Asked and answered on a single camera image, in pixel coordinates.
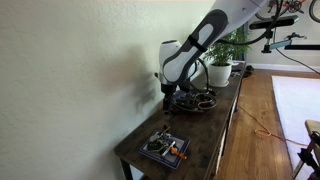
tray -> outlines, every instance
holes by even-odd
[[[150,137],[152,135],[155,135],[156,133],[161,133],[162,131],[154,131]],[[176,142],[176,146],[179,148],[179,152],[184,154],[185,151],[187,150],[187,147],[189,145],[189,140],[187,139],[183,139],[177,136],[172,135],[171,137],[172,140],[174,140]],[[145,156],[147,156],[148,158],[151,158],[159,163],[162,163],[164,165],[166,165],[167,167],[170,167],[172,169],[176,169],[180,162],[181,162],[181,158],[179,158],[176,155],[172,155],[170,153],[167,153],[167,155],[165,156],[161,156],[159,153],[154,153],[154,152],[149,152],[147,150],[147,144],[149,142],[149,138],[148,140],[141,146],[139,152]]]

wooden floor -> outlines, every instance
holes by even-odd
[[[243,80],[239,106],[272,133],[283,136],[275,105],[271,76],[319,78],[316,73],[255,70]],[[292,168],[286,143],[256,135],[261,126],[243,109],[234,114],[217,180],[287,180]]]

black cable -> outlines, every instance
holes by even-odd
[[[291,60],[291,61],[297,62],[297,63],[299,63],[299,64],[301,64],[301,65],[303,65],[303,66],[311,69],[312,71],[314,71],[315,73],[317,73],[317,74],[320,75],[320,73],[319,73],[318,71],[316,71],[315,69],[311,68],[310,66],[308,66],[308,65],[306,65],[306,64],[303,64],[302,62],[300,62],[300,61],[298,61],[298,60],[295,60],[295,59],[292,59],[292,58],[286,56],[285,54],[283,54],[283,53],[282,53],[281,51],[279,51],[278,49],[276,49],[276,50],[277,50],[282,56],[284,56],[285,58],[287,58],[287,59],[289,59],[289,60]]]
[[[276,42],[276,32],[277,32],[277,28],[275,28],[274,29],[274,34],[273,34],[273,43],[275,43]],[[308,66],[308,65],[306,65],[306,64],[304,64],[304,63],[302,63],[302,62],[300,62],[300,61],[298,61],[298,60],[295,60],[295,59],[292,59],[292,58],[290,58],[290,57],[288,57],[288,56],[286,56],[285,54],[283,54],[281,51],[279,51],[279,49],[278,48],[276,48],[276,50],[283,56],[283,57],[285,57],[285,58],[287,58],[287,59],[289,59],[289,60],[291,60],[291,61],[294,61],[294,62],[297,62],[297,63],[299,63],[299,64],[301,64],[301,65],[303,65],[303,66],[305,66],[305,67],[307,67],[307,68],[309,68],[309,69],[311,69],[312,71],[314,71],[315,73],[317,73],[317,74],[319,74],[320,75],[320,73],[318,72],[318,71],[316,71],[315,69],[313,69],[313,68],[311,68],[310,66]]]
[[[201,60],[200,58],[198,58],[198,61],[201,63],[201,65],[203,66],[203,68],[204,68],[204,72],[206,73],[206,79],[207,79],[207,89],[206,89],[206,92],[209,92],[209,74],[208,74],[208,68],[207,68],[207,66],[206,66],[206,64],[204,63],[204,61],[203,60]],[[195,86],[195,85],[193,85],[192,83],[190,83],[190,85],[194,88],[194,89],[196,89],[196,90],[198,90],[199,91],[199,89]]]
[[[279,18],[279,14],[281,12],[281,8],[282,8],[282,3],[283,3],[283,0],[280,1],[280,3],[278,1],[276,1],[277,5],[277,10],[276,10],[276,14],[273,18],[273,21],[272,23],[269,25],[269,27],[267,28],[267,30],[261,34],[258,38],[252,40],[252,41],[248,41],[248,42],[243,42],[243,43],[235,43],[235,42],[229,42],[229,41],[226,41],[226,40],[223,40],[223,39],[220,39],[218,40],[217,42],[219,43],[224,43],[224,44],[231,44],[231,45],[240,45],[240,46],[245,46],[245,45],[250,45],[250,44],[253,44],[253,43],[256,43],[258,41],[260,41],[261,39],[263,39],[264,37],[266,37],[266,35],[271,31],[271,29],[273,28],[273,26],[277,23],[277,20]]]

green plant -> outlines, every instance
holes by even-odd
[[[242,28],[238,28],[231,33],[224,36],[222,39],[230,42],[245,42],[248,32],[243,32]],[[250,49],[249,45],[231,45],[214,43],[209,46],[207,52],[205,53],[204,59],[213,59],[213,65],[215,66],[227,66],[229,60],[239,58],[242,53],[247,52]]]

dark wooden console table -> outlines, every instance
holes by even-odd
[[[125,177],[132,179],[130,166],[143,172],[150,179],[212,179],[217,167],[219,149],[224,133],[227,132],[233,108],[239,95],[245,64],[240,63],[239,76],[230,77],[229,85],[215,88],[218,104],[205,113],[178,113],[165,115],[162,110],[156,112],[139,127],[131,132],[116,146],[115,153],[120,158]],[[200,75],[193,81],[197,87],[205,86],[205,77]],[[182,160],[175,170],[147,158],[139,153],[139,148],[149,138],[154,130],[162,130],[164,124],[170,126],[170,133],[190,140],[186,154],[187,160]]]

